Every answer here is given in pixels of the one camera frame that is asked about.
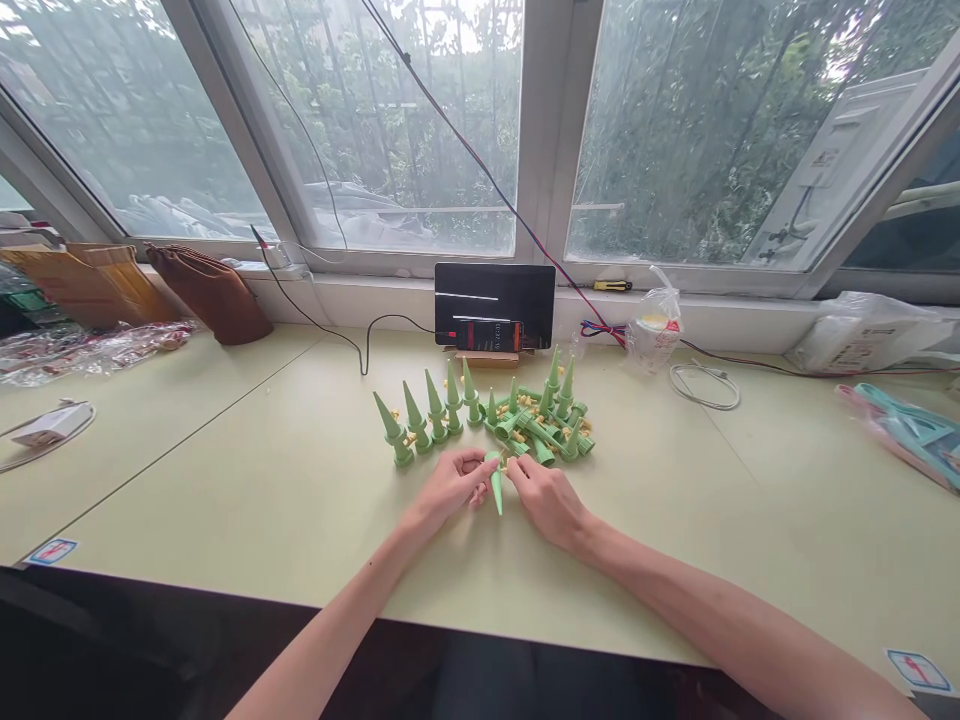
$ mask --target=hand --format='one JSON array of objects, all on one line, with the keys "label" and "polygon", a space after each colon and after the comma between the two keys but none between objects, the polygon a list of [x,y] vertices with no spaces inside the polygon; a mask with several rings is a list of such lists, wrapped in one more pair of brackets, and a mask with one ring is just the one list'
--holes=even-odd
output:
[{"label": "hand", "polygon": [[510,458],[507,477],[537,530],[554,545],[579,555],[597,519],[580,502],[567,476],[521,455]]},{"label": "hand", "polygon": [[425,523],[431,534],[464,503],[469,502],[471,507],[483,504],[490,490],[490,476],[500,462],[499,458],[484,462],[484,455],[480,448],[447,450],[440,454],[437,467],[411,507],[415,518]]}]

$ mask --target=green foliage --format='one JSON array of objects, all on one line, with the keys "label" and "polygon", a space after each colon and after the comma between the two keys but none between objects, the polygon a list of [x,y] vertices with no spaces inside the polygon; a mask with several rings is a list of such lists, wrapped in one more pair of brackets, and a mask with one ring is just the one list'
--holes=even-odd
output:
[{"label": "green foliage", "polygon": [[[515,197],[520,3],[378,1]],[[330,180],[405,207],[502,204],[359,2],[235,2],[304,182],[323,182],[312,139]],[[262,214],[158,0],[0,6],[0,80],[103,197]],[[736,262],[839,94],[928,66],[960,25],[956,0],[606,0],[604,13],[576,202],[623,208],[575,210],[568,246],[603,260]],[[512,244],[504,213],[421,219],[440,249]]]}]

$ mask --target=finger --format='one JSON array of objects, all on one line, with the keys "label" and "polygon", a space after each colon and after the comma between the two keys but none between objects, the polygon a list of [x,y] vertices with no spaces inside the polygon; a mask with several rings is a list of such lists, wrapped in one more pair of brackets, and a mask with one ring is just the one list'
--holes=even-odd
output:
[{"label": "finger", "polygon": [[527,477],[534,477],[543,469],[543,465],[538,464],[537,461],[529,455],[521,455],[518,457],[517,464],[520,465]]},{"label": "finger", "polygon": [[453,460],[453,464],[457,467],[457,470],[463,471],[463,464],[471,460],[477,462],[483,462],[483,456],[486,453],[480,448],[461,448],[459,450],[448,450],[450,453],[450,459]]},{"label": "finger", "polygon": [[510,478],[510,482],[513,483],[521,497],[530,489],[531,484],[530,476],[527,475],[520,463],[520,460],[525,457],[526,455],[521,455],[519,459],[510,458],[507,462],[507,477]]},{"label": "finger", "polygon": [[483,500],[487,496],[485,492],[486,487],[486,485],[479,486],[473,491],[473,495],[470,496],[470,507],[474,510],[483,505]]},{"label": "finger", "polygon": [[490,458],[477,466],[473,472],[463,476],[463,483],[469,487],[476,487],[490,480],[493,471],[500,466],[500,457]]}]

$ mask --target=screwdriver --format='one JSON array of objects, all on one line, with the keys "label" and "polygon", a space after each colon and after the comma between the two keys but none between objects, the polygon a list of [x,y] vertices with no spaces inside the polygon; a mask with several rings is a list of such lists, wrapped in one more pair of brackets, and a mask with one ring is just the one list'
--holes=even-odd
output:
[{"label": "screwdriver", "polygon": [[597,280],[593,283],[577,285],[576,287],[590,288],[591,290],[598,290],[600,292],[627,292],[633,289],[633,283],[629,280]]}]

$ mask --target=smartphone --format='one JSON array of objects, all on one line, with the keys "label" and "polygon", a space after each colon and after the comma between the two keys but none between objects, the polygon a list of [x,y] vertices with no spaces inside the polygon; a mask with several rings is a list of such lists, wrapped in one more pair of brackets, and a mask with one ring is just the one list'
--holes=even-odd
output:
[{"label": "smartphone", "polygon": [[458,350],[520,352],[523,323],[503,320],[460,320],[457,326]]}]

